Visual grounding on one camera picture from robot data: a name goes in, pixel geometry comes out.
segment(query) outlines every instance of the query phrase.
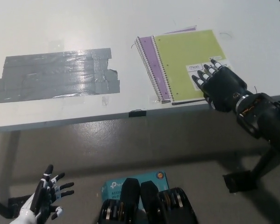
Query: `gray duct tape patch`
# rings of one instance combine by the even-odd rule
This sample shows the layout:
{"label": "gray duct tape patch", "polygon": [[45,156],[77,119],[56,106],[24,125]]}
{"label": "gray duct tape patch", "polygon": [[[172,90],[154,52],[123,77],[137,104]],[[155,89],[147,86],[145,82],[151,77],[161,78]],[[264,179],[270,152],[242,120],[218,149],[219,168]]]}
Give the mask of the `gray duct tape patch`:
{"label": "gray duct tape patch", "polygon": [[111,49],[6,57],[0,103],[120,92]]}

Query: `teal box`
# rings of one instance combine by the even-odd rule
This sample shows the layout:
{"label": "teal box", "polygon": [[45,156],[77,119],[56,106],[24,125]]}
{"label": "teal box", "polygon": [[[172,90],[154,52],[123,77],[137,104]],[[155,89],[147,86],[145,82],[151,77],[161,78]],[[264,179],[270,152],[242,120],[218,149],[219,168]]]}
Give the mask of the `teal box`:
{"label": "teal box", "polygon": [[[158,187],[159,191],[169,189],[166,174],[164,171],[154,171],[151,173],[140,174],[140,175],[135,175],[135,176],[128,176],[128,177],[138,179],[140,185],[143,182],[152,181]],[[119,200],[120,193],[121,193],[121,186],[128,177],[107,181],[102,187],[103,201],[105,201],[106,199]],[[139,209],[143,210],[143,205],[142,205],[141,199],[139,201]]]}

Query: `duct tape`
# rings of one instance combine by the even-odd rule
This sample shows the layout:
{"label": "duct tape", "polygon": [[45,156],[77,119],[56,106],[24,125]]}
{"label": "duct tape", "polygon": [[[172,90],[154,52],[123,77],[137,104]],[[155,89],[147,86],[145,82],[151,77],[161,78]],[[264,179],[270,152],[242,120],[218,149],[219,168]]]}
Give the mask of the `duct tape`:
{"label": "duct tape", "polygon": [[110,97],[109,96],[103,96],[102,97],[102,106],[108,106],[110,101]]}

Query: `gray floor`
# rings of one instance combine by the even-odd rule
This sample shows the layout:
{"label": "gray floor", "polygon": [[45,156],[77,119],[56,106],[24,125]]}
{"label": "gray floor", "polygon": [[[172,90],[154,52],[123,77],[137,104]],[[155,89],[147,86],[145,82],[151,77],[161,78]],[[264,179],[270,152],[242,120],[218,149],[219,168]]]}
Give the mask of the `gray floor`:
{"label": "gray floor", "polygon": [[[63,182],[75,182],[75,194],[57,203],[65,213],[47,223],[92,224],[106,180],[164,169],[169,186],[185,190],[202,224],[280,223],[280,165],[252,192],[229,194],[222,178],[252,168],[267,149],[232,114],[218,112],[0,133],[0,200],[31,194],[52,163],[56,174],[66,172]],[[1,224],[9,222],[0,217]]]}

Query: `robotic arm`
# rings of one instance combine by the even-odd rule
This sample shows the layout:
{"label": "robotic arm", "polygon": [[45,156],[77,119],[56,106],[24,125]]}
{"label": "robotic arm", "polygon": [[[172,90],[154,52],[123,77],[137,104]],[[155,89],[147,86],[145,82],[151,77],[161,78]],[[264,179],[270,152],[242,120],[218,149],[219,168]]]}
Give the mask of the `robotic arm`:
{"label": "robotic arm", "polygon": [[63,193],[60,193],[60,191],[72,187],[74,183],[71,182],[62,186],[56,186],[57,181],[63,178],[65,173],[61,173],[50,179],[52,172],[53,165],[49,165],[42,175],[35,193],[21,207],[19,216],[11,224],[44,224],[51,213],[54,213],[51,217],[52,220],[62,214],[63,208],[53,206],[52,203],[62,197],[72,195],[74,193],[73,190]]}
{"label": "robotic arm", "polygon": [[252,94],[247,84],[229,68],[211,59],[205,72],[192,76],[205,99],[216,110],[233,111],[237,122],[253,137],[266,139],[280,152],[280,103],[265,93]]}

